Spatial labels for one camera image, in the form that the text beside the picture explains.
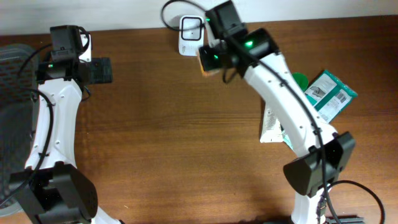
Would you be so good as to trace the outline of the white barcode scanner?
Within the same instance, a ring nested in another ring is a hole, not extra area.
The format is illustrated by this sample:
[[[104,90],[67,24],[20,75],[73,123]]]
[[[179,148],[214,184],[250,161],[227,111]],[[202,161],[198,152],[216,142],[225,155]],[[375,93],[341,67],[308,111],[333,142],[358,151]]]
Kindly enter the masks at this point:
[[[180,55],[196,57],[197,50],[204,43],[204,20],[200,16],[182,16],[180,18],[178,51]]]

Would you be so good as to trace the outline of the white tube with tan cap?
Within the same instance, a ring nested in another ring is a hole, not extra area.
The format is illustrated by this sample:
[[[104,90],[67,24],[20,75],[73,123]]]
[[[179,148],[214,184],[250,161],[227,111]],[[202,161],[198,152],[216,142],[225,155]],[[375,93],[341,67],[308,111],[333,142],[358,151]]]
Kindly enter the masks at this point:
[[[265,105],[264,115],[262,119],[260,142],[273,143],[282,141],[283,137],[280,121],[274,114],[274,111],[269,107],[269,105]]]

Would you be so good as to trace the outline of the grey plastic basket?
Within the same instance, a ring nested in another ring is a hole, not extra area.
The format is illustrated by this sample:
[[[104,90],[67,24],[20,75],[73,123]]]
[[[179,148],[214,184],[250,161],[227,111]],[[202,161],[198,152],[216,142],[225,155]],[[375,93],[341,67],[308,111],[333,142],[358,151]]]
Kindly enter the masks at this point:
[[[34,53],[26,44],[1,47],[1,200],[10,195],[10,175],[24,170],[32,147],[35,105],[31,92],[38,59],[31,60],[18,74],[24,61]]]

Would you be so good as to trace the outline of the green lid jar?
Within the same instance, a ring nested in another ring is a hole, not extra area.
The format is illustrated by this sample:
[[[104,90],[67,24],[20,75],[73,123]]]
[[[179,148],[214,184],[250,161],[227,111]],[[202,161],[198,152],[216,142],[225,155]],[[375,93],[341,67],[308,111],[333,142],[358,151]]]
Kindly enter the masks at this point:
[[[292,76],[302,91],[308,88],[309,80],[304,74],[295,72]]]

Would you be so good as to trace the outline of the teal wipes packet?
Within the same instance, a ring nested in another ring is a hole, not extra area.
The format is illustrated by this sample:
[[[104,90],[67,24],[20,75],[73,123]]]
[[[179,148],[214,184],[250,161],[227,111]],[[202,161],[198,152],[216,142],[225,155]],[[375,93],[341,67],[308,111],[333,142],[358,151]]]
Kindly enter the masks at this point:
[[[292,142],[290,141],[290,138],[289,138],[288,134],[285,132],[285,130],[282,131],[282,139],[283,139],[283,142],[285,142],[286,145],[288,145],[288,147],[290,149],[293,149]]]

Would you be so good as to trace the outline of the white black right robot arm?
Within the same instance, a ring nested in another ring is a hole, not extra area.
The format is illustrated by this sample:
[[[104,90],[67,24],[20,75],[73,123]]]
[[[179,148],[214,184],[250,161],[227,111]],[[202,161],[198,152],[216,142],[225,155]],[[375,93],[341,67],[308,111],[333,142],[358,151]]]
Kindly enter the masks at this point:
[[[212,21],[205,27],[209,43],[198,50],[202,72],[235,68],[270,106],[292,142],[297,157],[284,166],[295,190],[289,223],[326,223],[325,210],[334,212],[329,191],[340,183],[354,138],[349,132],[338,134],[318,114],[265,29],[248,32],[244,24],[227,29]]]

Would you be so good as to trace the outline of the small orange carton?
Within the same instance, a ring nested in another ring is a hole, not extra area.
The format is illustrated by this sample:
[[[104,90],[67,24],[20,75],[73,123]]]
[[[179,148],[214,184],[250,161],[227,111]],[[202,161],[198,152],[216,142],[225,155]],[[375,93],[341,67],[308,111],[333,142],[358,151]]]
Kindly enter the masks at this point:
[[[214,60],[200,60],[200,70],[204,77],[210,77],[221,70],[221,65]]]

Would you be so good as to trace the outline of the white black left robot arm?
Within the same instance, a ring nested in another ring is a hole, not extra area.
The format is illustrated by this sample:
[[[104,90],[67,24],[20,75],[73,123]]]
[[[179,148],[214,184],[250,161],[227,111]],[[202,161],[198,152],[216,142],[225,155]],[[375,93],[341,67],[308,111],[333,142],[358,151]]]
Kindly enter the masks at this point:
[[[98,205],[92,181],[76,167],[76,116],[93,78],[91,35],[80,26],[50,30],[50,61],[37,69],[39,113],[30,155],[11,175],[11,197],[32,223],[119,223]]]

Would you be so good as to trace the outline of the green white package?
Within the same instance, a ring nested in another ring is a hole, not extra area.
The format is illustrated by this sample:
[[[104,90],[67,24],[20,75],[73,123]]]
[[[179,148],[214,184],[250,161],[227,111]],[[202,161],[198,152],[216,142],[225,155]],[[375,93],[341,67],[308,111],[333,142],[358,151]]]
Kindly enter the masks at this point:
[[[318,114],[330,123],[358,94],[338,77],[324,70],[304,91]]]

